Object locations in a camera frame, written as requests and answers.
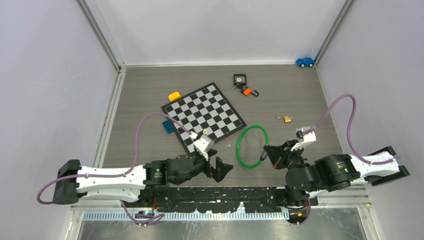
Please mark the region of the black white chessboard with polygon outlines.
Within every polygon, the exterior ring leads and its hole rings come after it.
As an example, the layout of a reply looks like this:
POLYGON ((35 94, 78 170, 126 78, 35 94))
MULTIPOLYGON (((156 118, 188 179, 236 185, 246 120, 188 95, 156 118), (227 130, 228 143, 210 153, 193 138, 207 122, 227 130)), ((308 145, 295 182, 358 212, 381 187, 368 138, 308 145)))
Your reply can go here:
POLYGON ((247 126, 215 82, 161 107, 188 131, 206 135, 215 143, 247 126))

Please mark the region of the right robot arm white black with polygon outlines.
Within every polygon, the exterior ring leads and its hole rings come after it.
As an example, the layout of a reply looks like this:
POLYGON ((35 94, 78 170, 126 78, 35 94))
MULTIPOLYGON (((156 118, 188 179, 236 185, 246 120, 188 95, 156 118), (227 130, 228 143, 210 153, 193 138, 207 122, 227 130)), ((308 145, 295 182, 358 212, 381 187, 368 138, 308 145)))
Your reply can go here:
POLYGON ((310 164, 302 156, 302 149, 293 149, 297 143, 298 140, 288 140, 280 146, 263 147, 263 153, 276 170, 287 170, 281 197, 285 207, 306 205, 321 193, 356 185, 380 186, 410 175, 394 159, 396 153, 391 146, 365 156, 369 164, 351 154, 331 154, 310 164))

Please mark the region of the black square key tag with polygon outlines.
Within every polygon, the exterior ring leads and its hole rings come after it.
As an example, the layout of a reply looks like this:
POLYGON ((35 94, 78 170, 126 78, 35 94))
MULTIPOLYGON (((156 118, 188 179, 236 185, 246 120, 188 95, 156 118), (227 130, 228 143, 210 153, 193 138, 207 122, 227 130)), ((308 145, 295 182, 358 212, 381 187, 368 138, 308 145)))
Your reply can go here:
POLYGON ((245 73, 235 73, 233 75, 233 85, 241 85, 246 86, 247 85, 247 75, 245 73))

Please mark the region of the yellow toy block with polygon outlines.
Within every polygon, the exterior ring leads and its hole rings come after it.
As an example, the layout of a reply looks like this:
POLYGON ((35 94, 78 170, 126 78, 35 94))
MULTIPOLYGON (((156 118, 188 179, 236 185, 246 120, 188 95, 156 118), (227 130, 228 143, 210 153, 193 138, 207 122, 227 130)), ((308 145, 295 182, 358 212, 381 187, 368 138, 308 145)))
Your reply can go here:
POLYGON ((172 103, 176 100, 179 100, 181 97, 182 95, 178 91, 175 91, 168 96, 168 100, 170 103, 172 103))

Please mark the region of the aluminium frame rail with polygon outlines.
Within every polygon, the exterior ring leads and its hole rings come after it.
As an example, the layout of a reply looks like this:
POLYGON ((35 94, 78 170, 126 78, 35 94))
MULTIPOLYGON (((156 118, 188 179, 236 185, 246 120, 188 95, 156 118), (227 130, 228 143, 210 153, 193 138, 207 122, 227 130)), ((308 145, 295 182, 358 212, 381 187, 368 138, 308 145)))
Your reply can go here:
POLYGON ((86 207, 84 221, 213 221, 213 220, 289 220, 303 217, 312 208, 369 208, 364 186, 313 194, 309 203, 289 206, 283 187, 171 187, 144 200, 120 203, 111 200, 80 204, 86 207))

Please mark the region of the blue lego brick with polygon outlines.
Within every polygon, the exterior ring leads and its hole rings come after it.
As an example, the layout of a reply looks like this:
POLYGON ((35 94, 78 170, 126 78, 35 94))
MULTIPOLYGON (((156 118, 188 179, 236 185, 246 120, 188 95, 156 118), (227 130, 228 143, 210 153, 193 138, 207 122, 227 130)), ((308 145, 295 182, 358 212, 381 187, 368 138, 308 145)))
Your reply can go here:
POLYGON ((168 120, 163 121, 162 126, 164 127, 167 134, 171 134, 175 131, 173 125, 168 120))

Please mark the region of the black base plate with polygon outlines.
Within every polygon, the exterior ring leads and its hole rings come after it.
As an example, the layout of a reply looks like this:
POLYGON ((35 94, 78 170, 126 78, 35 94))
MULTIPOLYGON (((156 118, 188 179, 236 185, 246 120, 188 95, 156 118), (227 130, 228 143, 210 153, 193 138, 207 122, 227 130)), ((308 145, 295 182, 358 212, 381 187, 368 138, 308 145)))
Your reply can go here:
POLYGON ((141 190, 128 208, 155 207, 162 213, 276 213, 284 207, 304 208, 310 194, 305 190, 276 186, 165 187, 141 190))

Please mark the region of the orange black padlock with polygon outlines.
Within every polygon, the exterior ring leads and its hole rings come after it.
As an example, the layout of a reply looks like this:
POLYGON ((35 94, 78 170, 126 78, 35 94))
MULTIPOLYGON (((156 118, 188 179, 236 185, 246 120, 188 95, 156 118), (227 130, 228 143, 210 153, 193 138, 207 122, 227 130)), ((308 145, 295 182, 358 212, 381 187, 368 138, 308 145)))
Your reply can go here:
POLYGON ((258 97, 259 96, 259 93, 256 90, 251 89, 248 86, 242 86, 240 92, 244 96, 249 96, 249 95, 252 95, 254 97, 258 97))

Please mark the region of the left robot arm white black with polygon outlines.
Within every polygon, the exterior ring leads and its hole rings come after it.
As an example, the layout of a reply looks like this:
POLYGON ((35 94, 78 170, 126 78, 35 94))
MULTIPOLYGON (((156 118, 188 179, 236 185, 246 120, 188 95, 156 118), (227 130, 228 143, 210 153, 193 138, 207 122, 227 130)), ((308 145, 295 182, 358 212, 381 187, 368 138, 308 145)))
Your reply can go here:
POLYGON ((220 157, 211 165, 202 155, 179 155, 134 168, 94 168, 71 159, 57 171, 52 202, 71 205, 79 200, 118 200, 148 207, 155 189, 180 185, 199 174, 219 183, 232 169, 233 165, 224 163, 220 157))

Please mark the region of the brass padlock with steel shackle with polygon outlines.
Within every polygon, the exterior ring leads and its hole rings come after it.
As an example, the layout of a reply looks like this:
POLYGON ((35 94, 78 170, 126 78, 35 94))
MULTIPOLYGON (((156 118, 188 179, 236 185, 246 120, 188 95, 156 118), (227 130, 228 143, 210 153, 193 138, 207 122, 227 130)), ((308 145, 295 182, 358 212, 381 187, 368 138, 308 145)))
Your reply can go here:
POLYGON ((294 119, 293 116, 291 116, 291 115, 283 115, 282 113, 277 113, 275 115, 275 118, 276 119, 283 120, 285 123, 290 123, 294 119))

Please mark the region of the blue toy car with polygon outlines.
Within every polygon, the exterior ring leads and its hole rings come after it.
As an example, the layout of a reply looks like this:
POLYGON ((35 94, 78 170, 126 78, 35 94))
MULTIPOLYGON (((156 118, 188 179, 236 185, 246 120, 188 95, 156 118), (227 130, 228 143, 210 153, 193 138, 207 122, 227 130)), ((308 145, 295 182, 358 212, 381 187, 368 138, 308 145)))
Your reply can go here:
POLYGON ((295 61, 295 64, 300 68, 304 68, 304 67, 312 68, 315 66, 315 63, 316 63, 315 60, 311 57, 298 58, 295 61))

